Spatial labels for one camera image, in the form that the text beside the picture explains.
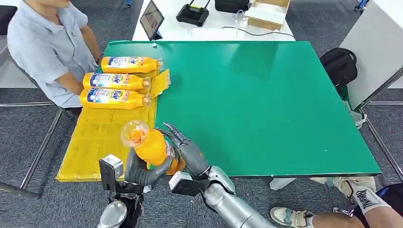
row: tablet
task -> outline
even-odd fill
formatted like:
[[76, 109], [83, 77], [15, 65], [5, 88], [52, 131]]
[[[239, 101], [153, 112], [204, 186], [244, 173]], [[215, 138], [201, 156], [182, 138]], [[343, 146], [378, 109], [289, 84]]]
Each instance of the tablet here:
[[140, 18], [140, 23], [144, 28], [149, 40], [161, 39], [158, 29], [164, 21], [164, 17], [155, 3], [151, 0], [144, 14]]

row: yellow plastic sheet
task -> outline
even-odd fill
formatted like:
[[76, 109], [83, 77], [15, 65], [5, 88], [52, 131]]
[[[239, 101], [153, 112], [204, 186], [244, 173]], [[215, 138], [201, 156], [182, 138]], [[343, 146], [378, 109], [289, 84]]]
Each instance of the yellow plastic sheet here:
[[[153, 89], [157, 71], [138, 76], [149, 76]], [[154, 92], [160, 94], [162, 90], [154, 89]], [[134, 110], [83, 108], [56, 179], [60, 182], [100, 181], [99, 159], [108, 154], [121, 159], [125, 166], [129, 148], [125, 147], [120, 139], [123, 125], [138, 119], [154, 128], [156, 106], [157, 98], [149, 107]]]

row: bottle label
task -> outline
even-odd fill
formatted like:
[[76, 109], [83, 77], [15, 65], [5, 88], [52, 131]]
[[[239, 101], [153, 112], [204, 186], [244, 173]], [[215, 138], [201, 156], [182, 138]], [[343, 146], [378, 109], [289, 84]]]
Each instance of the bottle label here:
[[133, 66], [142, 66], [144, 64], [143, 57], [110, 57], [110, 68], [130, 68]]
[[129, 83], [129, 77], [126, 77], [126, 75], [94, 73], [91, 76], [89, 83], [91, 86], [96, 86], [96, 87], [111, 87], [113, 85], [127, 85]]
[[126, 102], [128, 97], [129, 91], [92, 88], [88, 92], [87, 101], [107, 104], [114, 102]]

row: floor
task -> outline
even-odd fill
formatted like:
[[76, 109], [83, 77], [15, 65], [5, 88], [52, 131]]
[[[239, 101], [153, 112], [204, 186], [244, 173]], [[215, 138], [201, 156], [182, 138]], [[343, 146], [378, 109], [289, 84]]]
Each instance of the floor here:
[[[112, 39], [131, 39], [141, 2], [124, 9], [124, 0], [73, 0], [89, 17], [89, 24], [102, 49]], [[292, 0], [288, 23], [297, 40], [310, 40], [318, 55], [337, 47], [359, 15], [352, 11], [355, 0]], [[0, 103], [43, 100], [36, 89], [0, 89]], [[403, 100], [403, 91], [389, 89], [378, 100]], [[56, 114], [56, 108], [0, 109], [0, 180], [20, 185]], [[403, 108], [368, 106], [366, 111], [398, 163], [403, 165]], [[75, 119], [62, 116], [28, 189], [43, 193], [39, 200], [0, 192], [0, 228], [94, 227], [107, 204], [100, 183], [59, 183], [54, 177], [74, 130]], [[366, 125], [360, 130], [383, 174], [377, 187], [398, 183], [399, 178], [383, 155]], [[347, 205], [336, 189], [299, 179], [280, 191], [272, 191], [262, 179], [234, 180], [237, 193], [269, 218], [273, 206], [309, 209], [315, 213]], [[226, 227], [208, 210], [200, 197], [170, 194], [167, 183], [158, 183], [145, 196], [145, 215], [139, 227]]]

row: plastic bottle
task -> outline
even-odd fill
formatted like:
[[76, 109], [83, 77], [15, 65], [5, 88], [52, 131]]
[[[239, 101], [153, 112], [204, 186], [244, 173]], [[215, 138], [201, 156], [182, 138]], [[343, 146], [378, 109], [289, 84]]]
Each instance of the plastic bottle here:
[[83, 107], [135, 109], [151, 104], [149, 94], [142, 95], [130, 90], [85, 88], [80, 95]]
[[84, 88], [100, 87], [109, 89], [141, 90], [150, 89], [149, 77], [128, 74], [88, 73], [83, 79]]
[[[121, 139], [124, 145], [134, 148], [139, 158], [153, 166], [161, 165], [168, 155], [174, 156], [175, 153], [161, 132], [156, 129], [149, 129], [140, 120], [126, 123], [121, 132]], [[174, 175], [178, 169], [178, 159], [175, 158], [167, 174]]]
[[150, 73], [159, 66], [158, 60], [149, 57], [104, 57], [101, 62], [104, 73], [117, 74]]

